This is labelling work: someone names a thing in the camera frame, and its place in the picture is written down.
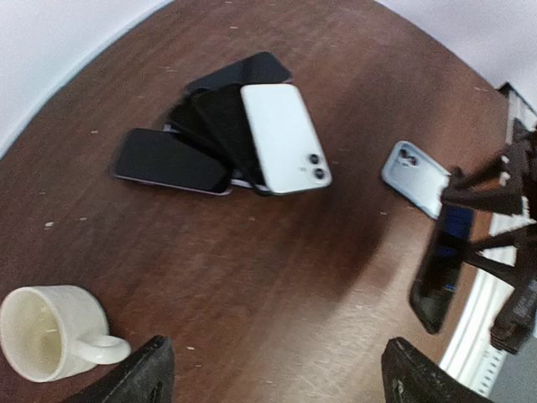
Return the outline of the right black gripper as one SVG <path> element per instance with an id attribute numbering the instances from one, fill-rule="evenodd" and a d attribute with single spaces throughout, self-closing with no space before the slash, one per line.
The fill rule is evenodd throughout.
<path id="1" fill-rule="evenodd" d="M 451 168 L 448 186 L 441 193 L 443 205 L 472 210 L 521 215 L 528 164 L 518 157 L 497 155 L 465 175 Z M 515 261 L 506 264 L 484 255 L 485 250 L 515 248 Z M 514 287 L 491 328 L 491 344 L 517 354 L 530 339 L 536 317 L 536 225 L 500 233 L 468 243 L 463 261 Z"/>

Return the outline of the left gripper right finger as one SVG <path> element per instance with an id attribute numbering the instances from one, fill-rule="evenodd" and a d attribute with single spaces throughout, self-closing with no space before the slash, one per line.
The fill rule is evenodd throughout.
<path id="1" fill-rule="evenodd" d="M 457 382 L 404 338 L 388 341 L 381 365 L 387 402 L 490 402 L 488 398 Z"/>

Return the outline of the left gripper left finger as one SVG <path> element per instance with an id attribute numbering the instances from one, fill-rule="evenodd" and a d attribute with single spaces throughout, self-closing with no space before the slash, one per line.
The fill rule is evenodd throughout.
<path id="1" fill-rule="evenodd" d="M 171 402 L 175 354 L 170 338 L 157 335 L 97 382 L 66 402 Z"/>

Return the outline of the purple-edged phone left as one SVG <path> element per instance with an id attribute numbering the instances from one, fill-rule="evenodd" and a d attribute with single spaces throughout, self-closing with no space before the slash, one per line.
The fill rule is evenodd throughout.
<path id="1" fill-rule="evenodd" d="M 113 166 L 125 181 L 223 196 L 231 191 L 232 165 L 213 149 L 178 133 L 130 130 Z"/>

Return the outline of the purple-edged phone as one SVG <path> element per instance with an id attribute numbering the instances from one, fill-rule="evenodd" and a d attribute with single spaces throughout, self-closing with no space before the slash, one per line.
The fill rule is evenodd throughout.
<path id="1" fill-rule="evenodd" d="M 197 78 L 185 86 L 187 93 L 215 91 L 233 84 L 291 83 L 292 73 L 273 53 L 261 51 Z"/>
<path id="2" fill-rule="evenodd" d="M 213 149 L 178 133 L 130 130 L 113 166 L 125 181 L 223 196 L 231 191 L 232 165 Z"/>

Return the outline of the black phone case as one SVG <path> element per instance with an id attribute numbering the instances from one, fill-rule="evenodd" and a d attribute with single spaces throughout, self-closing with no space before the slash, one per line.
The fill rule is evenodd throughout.
<path id="1" fill-rule="evenodd" d="M 167 124 L 187 139 L 221 156 L 253 191 L 269 196 L 240 94 L 233 83 L 216 90 L 198 89 L 184 96 Z"/>

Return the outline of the purple-edged phone right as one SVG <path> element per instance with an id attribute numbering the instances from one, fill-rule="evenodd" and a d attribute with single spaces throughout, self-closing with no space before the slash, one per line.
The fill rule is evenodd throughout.
<path id="1" fill-rule="evenodd" d="M 261 51 L 197 78 L 185 86 L 187 93 L 215 91 L 233 84 L 291 83 L 292 73 L 273 53 Z"/>

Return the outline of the cream ribbed mug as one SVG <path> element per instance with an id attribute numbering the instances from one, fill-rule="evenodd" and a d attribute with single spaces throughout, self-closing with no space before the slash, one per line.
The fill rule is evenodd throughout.
<path id="1" fill-rule="evenodd" d="M 1 304 L 1 349 L 13 370 L 35 383 L 116 364 L 130 344 L 109 332 L 97 299 L 74 285 L 26 286 Z"/>

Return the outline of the front aluminium rail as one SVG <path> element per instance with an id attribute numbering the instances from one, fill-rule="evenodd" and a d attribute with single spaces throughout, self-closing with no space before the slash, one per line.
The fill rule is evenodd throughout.
<path id="1" fill-rule="evenodd" d="M 510 83 L 505 82 L 498 90 L 508 99 L 506 142 L 511 143 L 514 120 L 519 119 L 531 128 L 536 124 L 536 111 Z M 523 201 L 524 212 L 521 216 L 494 213 L 489 234 L 497 235 L 532 223 L 528 202 L 524 198 Z M 485 257 L 513 264 L 515 250 L 514 247 L 493 249 L 492 252 L 486 252 Z M 511 285 L 477 270 L 461 319 L 439 364 L 452 378 L 482 397 L 489 397 L 507 357 L 507 353 L 490 344 L 489 328 L 512 290 Z"/>

